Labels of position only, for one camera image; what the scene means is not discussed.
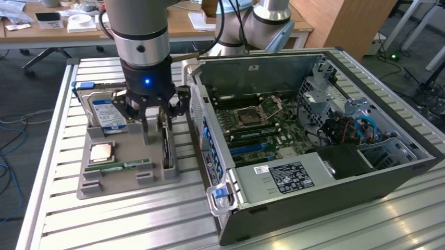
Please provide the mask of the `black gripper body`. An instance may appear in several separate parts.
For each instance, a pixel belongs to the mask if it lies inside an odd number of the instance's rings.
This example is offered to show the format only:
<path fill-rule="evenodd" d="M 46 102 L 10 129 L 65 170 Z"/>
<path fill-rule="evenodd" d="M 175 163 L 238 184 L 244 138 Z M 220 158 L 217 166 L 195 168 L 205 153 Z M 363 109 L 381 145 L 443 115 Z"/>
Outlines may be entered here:
<path fill-rule="evenodd" d="M 172 58 L 167 56 L 152 66 L 133 66 L 120 59 L 127 89 L 139 95 L 169 100 L 176 93 L 171 75 Z"/>

